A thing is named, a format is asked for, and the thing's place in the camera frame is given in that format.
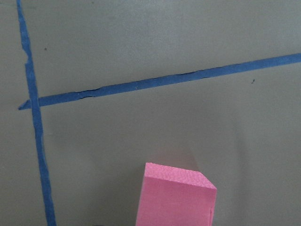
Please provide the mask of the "red foam block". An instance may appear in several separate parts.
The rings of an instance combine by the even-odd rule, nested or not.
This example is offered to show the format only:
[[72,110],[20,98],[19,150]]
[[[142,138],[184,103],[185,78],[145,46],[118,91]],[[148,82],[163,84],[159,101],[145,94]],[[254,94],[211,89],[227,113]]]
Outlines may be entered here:
[[216,187],[198,171],[147,162],[137,226],[210,226]]

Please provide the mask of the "brown paper table cover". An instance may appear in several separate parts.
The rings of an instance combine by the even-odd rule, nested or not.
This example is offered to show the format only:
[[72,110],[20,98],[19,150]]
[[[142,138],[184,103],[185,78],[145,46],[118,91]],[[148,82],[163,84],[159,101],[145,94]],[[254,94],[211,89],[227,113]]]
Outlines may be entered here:
[[[298,0],[23,0],[38,94],[298,54]],[[300,63],[43,106],[59,226],[133,226],[146,162],[201,171],[215,226],[301,223]]]

